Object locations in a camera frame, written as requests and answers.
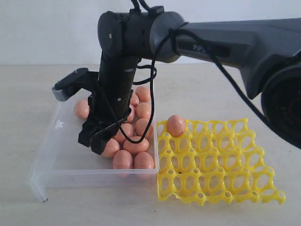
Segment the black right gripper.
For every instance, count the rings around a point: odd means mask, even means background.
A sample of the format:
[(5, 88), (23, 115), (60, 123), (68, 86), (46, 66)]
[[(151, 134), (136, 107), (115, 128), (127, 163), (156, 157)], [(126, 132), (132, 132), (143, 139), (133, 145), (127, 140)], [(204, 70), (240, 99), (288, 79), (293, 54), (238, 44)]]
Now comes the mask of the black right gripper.
[(92, 152), (101, 155), (107, 143), (127, 121), (131, 109), (131, 94), (122, 98), (108, 98), (102, 94), (91, 94), (88, 97), (89, 115), (82, 125), (78, 142), (90, 147)]

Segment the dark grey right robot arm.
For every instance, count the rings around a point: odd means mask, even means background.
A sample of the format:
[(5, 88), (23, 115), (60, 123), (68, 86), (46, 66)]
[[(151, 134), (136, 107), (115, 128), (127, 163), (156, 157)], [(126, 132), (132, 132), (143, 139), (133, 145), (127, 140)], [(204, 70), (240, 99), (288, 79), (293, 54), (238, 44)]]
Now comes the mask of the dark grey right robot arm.
[(101, 154), (129, 115), (141, 59), (214, 63), (262, 122), (301, 146), (301, 20), (188, 23), (175, 12), (103, 13), (99, 72), (87, 72), (90, 114), (78, 142)]

